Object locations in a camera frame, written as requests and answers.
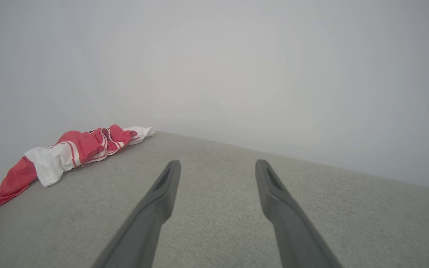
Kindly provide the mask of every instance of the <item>red and white garment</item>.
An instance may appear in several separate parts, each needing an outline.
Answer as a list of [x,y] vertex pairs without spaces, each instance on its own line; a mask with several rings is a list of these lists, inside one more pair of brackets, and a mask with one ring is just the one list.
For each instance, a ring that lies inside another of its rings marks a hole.
[[57,183],[65,171],[104,160],[127,145],[155,135],[151,127],[117,125],[87,132],[69,131],[54,146],[36,147],[10,169],[0,186],[0,205],[13,199],[39,178],[44,187]]

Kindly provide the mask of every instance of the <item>red stripe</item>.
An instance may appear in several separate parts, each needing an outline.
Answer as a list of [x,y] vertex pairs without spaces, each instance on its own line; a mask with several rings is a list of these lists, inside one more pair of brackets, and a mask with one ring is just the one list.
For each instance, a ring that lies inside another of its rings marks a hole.
[[74,148],[72,148],[72,145],[70,144],[70,143],[68,143],[68,142],[65,142],[65,143],[67,143],[69,146],[70,146],[70,152],[72,153],[72,163],[74,164],[74,168],[76,167],[76,165],[75,165],[75,156],[74,156]]

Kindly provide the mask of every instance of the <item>gray fabric surface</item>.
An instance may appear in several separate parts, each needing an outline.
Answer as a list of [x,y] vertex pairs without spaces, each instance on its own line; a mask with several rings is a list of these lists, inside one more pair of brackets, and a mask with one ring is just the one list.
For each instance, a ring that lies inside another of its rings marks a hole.
[[345,267],[429,267],[429,188],[162,132],[2,205],[0,267],[89,267],[172,159],[181,180],[154,267],[281,267],[259,158]]

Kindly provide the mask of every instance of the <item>white wall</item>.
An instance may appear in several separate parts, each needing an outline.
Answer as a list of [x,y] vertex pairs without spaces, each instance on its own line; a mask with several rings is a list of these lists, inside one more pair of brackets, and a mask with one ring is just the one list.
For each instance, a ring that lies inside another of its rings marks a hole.
[[0,2],[0,182],[109,124],[429,186],[429,1]]

